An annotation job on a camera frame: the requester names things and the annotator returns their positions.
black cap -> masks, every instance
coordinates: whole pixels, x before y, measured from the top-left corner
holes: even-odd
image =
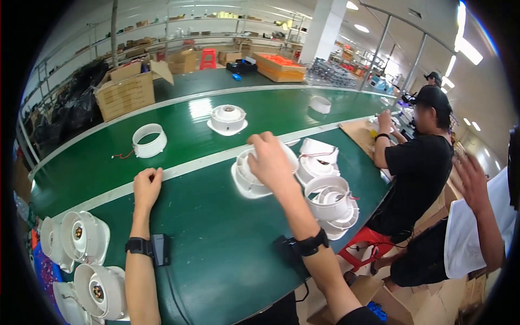
[[[422,87],[415,99],[411,100],[410,103],[412,105],[424,103],[435,108],[437,112],[442,111],[447,112],[448,114],[452,113],[448,96],[446,96],[439,87],[434,85],[426,85]]]
[[[435,79],[435,83],[437,84],[437,86],[440,87],[442,80],[441,80],[440,74],[438,74],[437,72],[433,71],[429,75],[424,75],[424,77],[426,78],[426,80],[428,80],[429,78]]]

black cable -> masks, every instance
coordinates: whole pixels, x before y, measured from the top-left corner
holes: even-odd
[[[177,310],[179,311],[179,314],[183,318],[184,322],[186,322],[187,325],[190,325],[190,322],[184,317],[184,314],[182,311],[180,311],[179,304],[177,304],[177,300],[175,299],[175,294],[173,293],[173,286],[172,286],[172,280],[170,279],[170,273],[168,272],[168,269],[164,268],[164,271],[166,272],[166,277],[168,279],[168,284],[170,285],[170,292],[172,293],[173,302],[175,303],[175,306],[177,306]]]
[[[305,300],[307,298],[307,296],[309,296],[309,286],[307,285],[307,281],[303,282],[303,284],[305,285],[305,288],[307,289],[307,293],[305,294],[305,297],[303,297],[302,300],[297,300],[296,301],[297,303],[302,302],[303,300]]]

ceiling light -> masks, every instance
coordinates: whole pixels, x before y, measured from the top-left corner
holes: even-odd
[[[479,64],[482,61],[482,55],[464,38],[460,38],[459,41],[459,49],[464,55],[467,56],[468,59],[473,62],[474,65]]]
[[[451,88],[454,88],[455,85],[453,84],[453,82],[451,82],[448,78],[446,78],[445,76],[443,77],[443,84],[448,84],[448,86],[450,86]]]
[[[358,9],[359,9],[355,4],[353,4],[353,3],[350,2],[350,1],[347,2],[347,8],[348,8],[348,9],[352,9],[352,10],[358,10]]]
[[[354,25],[355,28],[359,29],[360,31],[362,32],[365,32],[365,33],[368,33],[368,29],[364,26],[361,26],[361,25],[358,25],[358,24],[355,24]]]
[[[455,55],[451,56],[450,64],[448,65],[448,69],[446,70],[446,77],[450,76],[451,69],[453,69],[453,65],[455,64],[456,58],[457,57]]]

red plastic stool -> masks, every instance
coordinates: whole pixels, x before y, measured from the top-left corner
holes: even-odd
[[[370,258],[368,258],[364,261],[358,260],[357,258],[352,256],[347,251],[347,247],[353,248],[352,246],[354,246],[355,244],[362,242],[362,241],[367,241],[368,242],[367,246],[374,245]],[[359,270],[359,268],[361,266],[372,263],[376,259],[380,259],[381,257],[383,257],[383,255],[388,253],[392,249],[393,246],[395,246],[395,245],[392,244],[392,242],[390,242],[390,237],[384,236],[378,232],[375,232],[368,227],[363,227],[354,236],[354,238],[352,238],[348,242],[348,244],[339,251],[338,255],[341,256],[342,258],[344,258],[350,264],[352,264],[354,266],[354,268],[352,269],[352,272],[356,272],[357,270]]]
[[[206,60],[206,56],[211,56],[210,60]],[[214,48],[205,48],[202,50],[202,58],[200,60],[199,70],[204,69],[216,69],[217,61],[215,60],[215,49]]]

concrete floor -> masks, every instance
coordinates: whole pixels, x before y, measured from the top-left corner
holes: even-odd
[[[397,250],[394,248],[386,256],[392,256],[396,253]],[[343,273],[352,269],[352,265],[340,256],[336,255],[336,257],[340,262]],[[370,275],[370,265],[363,266],[356,274]],[[390,268],[385,267],[375,277],[383,279],[389,275]],[[307,284],[309,286],[309,296],[306,300],[296,303],[300,325],[308,325],[307,319],[321,310],[327,303],[312,278],[307,281]],[[394,292],[394,295],[410,310],[415,325],[453,325],[457,318],[465,284],[466,278],[450,279],[444,281],[440,290],[434,294],[431,294],[430,290],[412,293],[411,288],[402,288]],[[301,300],[305,293],[305,286],[300,286],[296,289],[296,299]]]

